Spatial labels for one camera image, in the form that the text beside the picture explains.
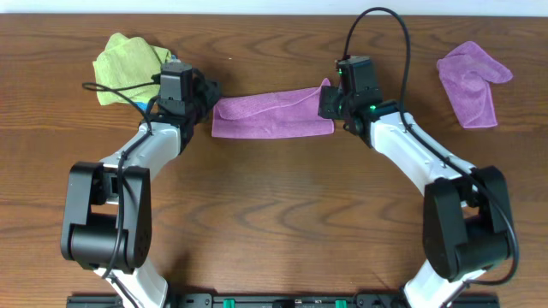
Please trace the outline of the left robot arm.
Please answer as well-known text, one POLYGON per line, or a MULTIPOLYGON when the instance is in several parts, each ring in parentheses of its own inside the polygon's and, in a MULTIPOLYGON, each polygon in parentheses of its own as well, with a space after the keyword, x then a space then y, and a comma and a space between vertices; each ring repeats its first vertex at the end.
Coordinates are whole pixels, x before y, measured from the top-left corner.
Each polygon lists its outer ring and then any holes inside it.
POLYGON ((61 253, 108 282, 111 295, 79 294, 68 307, 181 307, 184 298, 155 269, 152 242, 152 181, 177 158, 221 97, 220 85, 192 74, 160 93, 141 110, 136 135, 97 163, 69 171, 61 253))

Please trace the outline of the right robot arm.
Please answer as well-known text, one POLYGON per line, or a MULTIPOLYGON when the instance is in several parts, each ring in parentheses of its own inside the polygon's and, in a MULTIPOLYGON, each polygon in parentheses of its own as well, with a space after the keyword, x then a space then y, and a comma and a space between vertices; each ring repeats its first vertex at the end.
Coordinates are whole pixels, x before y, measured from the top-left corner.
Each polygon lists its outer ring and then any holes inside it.
POLYGON ((423 196, 422 245, 426 261, 402 290, 399 306, 453 307, 481 276, 506 260, 516 271, 519 248, 506 180, 456 157, 377 89, 320 92, 319 115, 345 128, 388 157, 423 196))

